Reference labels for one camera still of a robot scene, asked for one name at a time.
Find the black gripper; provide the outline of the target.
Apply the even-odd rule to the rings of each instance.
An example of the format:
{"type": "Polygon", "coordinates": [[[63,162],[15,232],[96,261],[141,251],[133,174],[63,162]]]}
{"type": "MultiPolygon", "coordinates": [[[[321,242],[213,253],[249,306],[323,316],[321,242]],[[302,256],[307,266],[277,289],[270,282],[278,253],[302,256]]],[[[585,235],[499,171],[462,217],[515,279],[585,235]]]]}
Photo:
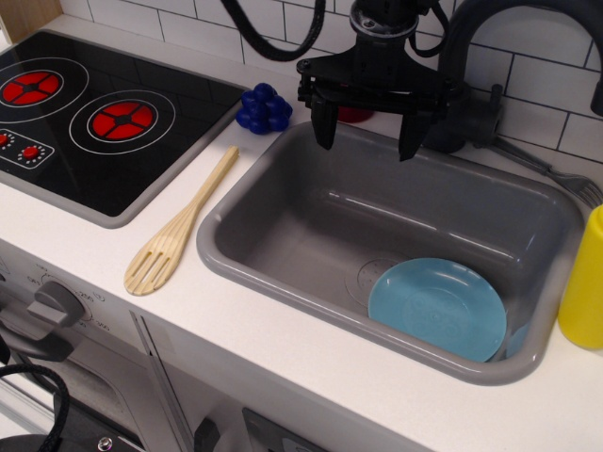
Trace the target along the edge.
{"type": "Polygon", "coordinates": [[[340,106],[404,115],[399,161],[412,159],[433,120],[446,115],[448,79],[419,64],[403,45],[359,40],[349,50],[297,63],[299,99],[311,106],[317,144],[330,150],[340,106]]]}

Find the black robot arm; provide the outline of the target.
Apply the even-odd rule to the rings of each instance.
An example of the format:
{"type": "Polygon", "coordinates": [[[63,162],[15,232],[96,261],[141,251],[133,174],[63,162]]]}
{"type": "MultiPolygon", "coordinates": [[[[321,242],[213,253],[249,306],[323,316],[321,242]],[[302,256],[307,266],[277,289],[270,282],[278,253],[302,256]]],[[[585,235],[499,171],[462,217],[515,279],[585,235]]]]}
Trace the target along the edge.
{"type": "Polygon", "coordinates": [[[303,59],[298,99],[311,111],[317,143],[331,149],[342,107],[399,114],[399,158],[413,158],[432,125],[445,118],[454,81],[410,57],[419,18],[448,18],[436,1],[356,1],[350,50],[303,59]]]}

